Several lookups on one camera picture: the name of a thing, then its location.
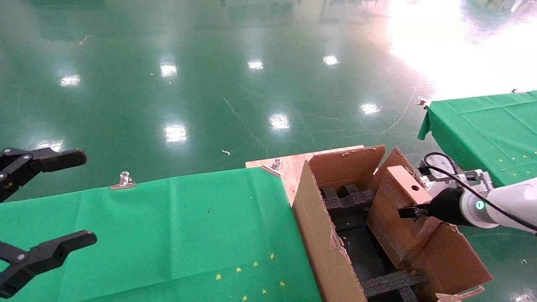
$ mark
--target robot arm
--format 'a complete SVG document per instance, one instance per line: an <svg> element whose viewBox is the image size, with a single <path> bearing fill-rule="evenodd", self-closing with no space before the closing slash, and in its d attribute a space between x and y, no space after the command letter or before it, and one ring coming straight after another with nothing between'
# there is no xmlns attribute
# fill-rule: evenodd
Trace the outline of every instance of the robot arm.
<svg viewBox="0 0 537 302"><path fill-rule="evenodd" d="M434 155L431 163L426 156L420 167L427 174L422 180L428 180L425 184L433 199L428 204L399 209L401 218L425 215L455 225L480 228L503 225L537 233L537 178L494 188L488 172L457 173L449 157Z"/></svg>

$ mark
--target open cardboard box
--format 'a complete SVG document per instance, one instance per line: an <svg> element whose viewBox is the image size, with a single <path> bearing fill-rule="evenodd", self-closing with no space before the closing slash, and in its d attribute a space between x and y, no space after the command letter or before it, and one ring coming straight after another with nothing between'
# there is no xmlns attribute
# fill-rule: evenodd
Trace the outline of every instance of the open cardboard box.
<svg viewBox="0 0 537 302"><path fill-rule="evenodd" d="M397 148L378 167L384 151L375 146L320 154L303 167L293 212L323 300L367 301L320 194L351 183L376 191L367 224L394 267L425 272L429 282L416 288L420 301L451 302L482 292L479 285L492 277L457 227L436 218L399 218L399 207L431 197Z"/></svg>

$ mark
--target green epoxy floor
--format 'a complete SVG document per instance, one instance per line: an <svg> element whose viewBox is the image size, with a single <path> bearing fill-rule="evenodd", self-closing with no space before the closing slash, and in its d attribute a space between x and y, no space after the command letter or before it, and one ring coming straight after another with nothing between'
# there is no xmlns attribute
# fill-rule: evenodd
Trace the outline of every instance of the green epoxy floor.
<svg viewBox="0 0 537 302"><path fill-rule="evenodd" d="M0 147L89 158L13 200L353 145L417 164L438 151L418 96L536 88L519 2L0 0ZM534 301L532 238L468 232L496 278L472 300Z"/></svg>

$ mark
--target plywood board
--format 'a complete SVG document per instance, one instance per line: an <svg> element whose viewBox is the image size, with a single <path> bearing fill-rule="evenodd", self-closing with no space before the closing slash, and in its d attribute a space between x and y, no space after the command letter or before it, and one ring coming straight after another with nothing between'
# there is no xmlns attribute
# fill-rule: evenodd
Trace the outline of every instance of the plywood board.
<svg viewBox="0 0 537 302"><path fill-rule="evenodd" d="M296 155L290 155L290 156L284 156L284 157L276 157L273 159L250 161L250 162L246 162L246 167L254 168L254 167L261 167L262 165L267 165L270 167L275 159L280 158L281 163L282 163L281 168L280 168L281 181L284 183L284 188L285 188L285 192L287 193L287 198L289 199L289 203L293 205L293 201L295 200L296 190L299 187L300 175L302 174L304 161L309 161L314 155L317 155L317 154L341 152L341 151L347 151L347 150L360 149L363 147L364 145L359 145L359 146L353 146L353 147L324 150L324 151L319 151L319 152L311 152L311 153L296 154Z"/></svg>

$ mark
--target table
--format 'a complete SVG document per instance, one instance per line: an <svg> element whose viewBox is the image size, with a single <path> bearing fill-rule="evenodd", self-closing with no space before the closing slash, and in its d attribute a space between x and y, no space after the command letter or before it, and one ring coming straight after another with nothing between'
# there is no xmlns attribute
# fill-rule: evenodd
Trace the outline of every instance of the table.
<svg viewBox="0 0 537 302"><path fill-rule="evenodd" d="M13 302L321 302L281 180L262 168L4 203L0 213L0 239L26 250L81 229L98 238Z"/></svg>
<svg viewBox="0 0 537 302"><path fill-rule="evenodd" d="M418 138L431 132L464 170L495 186L537 177L537 91L432 102Z"/></svg>

